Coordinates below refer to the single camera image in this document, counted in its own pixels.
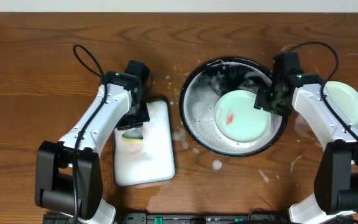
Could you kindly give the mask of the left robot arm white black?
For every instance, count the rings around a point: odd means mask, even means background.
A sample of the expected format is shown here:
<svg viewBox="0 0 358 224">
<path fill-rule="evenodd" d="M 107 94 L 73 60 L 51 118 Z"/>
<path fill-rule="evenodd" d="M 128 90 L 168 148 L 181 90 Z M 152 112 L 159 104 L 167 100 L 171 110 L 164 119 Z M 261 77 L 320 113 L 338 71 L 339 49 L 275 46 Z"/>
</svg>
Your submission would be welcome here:
<svg viewBox="0 0 358 224">
<path fill-rule="evenodd" d="M 103 199 L 100 155 L 114 129 L 149 121 L 144 87 L 150 72 L 108 72 L 98 94 L 76 125 L 58 142 L 44 141 L 37 151 L 35 204 L 69 217 L 69 223 L 114 223 L 116 209 Z"/>
</svg>

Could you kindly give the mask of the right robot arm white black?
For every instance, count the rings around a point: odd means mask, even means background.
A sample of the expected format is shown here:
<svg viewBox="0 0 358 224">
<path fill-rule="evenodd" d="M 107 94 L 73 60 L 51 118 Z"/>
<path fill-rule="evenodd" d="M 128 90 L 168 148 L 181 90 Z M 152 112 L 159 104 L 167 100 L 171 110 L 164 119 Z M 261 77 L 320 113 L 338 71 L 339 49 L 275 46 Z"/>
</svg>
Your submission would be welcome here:
<svg viewBox="0 0 358 224">
<path fill-rule="evenodd" d="M 298 112 L 318 138 L 323 156 L 313 193 L 292 205 L 293 223 L 326 223 L 358 212 L 358 128 L 314 75 L 280 75 L 257 90 L 255 107 L 280 116 Z"/>
</svg>

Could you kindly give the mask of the green yellow sponge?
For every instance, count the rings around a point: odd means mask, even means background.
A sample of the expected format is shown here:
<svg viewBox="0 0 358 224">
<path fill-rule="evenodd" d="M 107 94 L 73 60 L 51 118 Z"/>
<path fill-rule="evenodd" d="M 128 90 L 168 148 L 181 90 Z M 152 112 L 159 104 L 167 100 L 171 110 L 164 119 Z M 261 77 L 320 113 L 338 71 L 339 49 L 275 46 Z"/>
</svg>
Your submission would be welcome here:
<svg viewBox="0 0 358 224">
<path fill-rule="evenodd" d="M 144 137 L 139 128 L 132 128 L 125 130 L 125 132 L 122 134 L 121 139 L 123 141 L 131 142 L 134 144 L 140 144 Z"/>
</svg>

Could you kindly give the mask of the mint green plate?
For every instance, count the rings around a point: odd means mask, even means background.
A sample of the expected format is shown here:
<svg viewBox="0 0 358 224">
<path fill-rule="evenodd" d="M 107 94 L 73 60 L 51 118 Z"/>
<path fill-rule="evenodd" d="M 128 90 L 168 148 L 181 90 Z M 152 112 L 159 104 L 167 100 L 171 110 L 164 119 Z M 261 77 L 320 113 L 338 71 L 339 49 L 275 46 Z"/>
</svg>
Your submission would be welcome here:
<svg viewBox="0 0 358 224">
<path fill-rule="evenodd" d="M 328 81 L 325 87 L 335 104 L 358 128 L 358 92 L 353 87 L 337 81 Z"/>
</svg>

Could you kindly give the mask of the mint plate with red stain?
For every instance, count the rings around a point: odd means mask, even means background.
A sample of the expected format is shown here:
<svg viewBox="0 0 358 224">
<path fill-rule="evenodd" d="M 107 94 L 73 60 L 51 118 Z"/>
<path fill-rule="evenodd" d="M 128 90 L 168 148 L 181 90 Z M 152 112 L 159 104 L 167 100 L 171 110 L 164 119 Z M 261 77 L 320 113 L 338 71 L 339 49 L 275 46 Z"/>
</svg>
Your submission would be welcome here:
<svg viewBox="0 0 358 224">
<path fill-rule="evenodd" d="M 271 125 L 270 113 L 254 108 L 256 94 L 235 90 L 223 95 L 214 108 L 214 120 L 228 139 L 240 143 L 260 139 Z"/>
</svg>

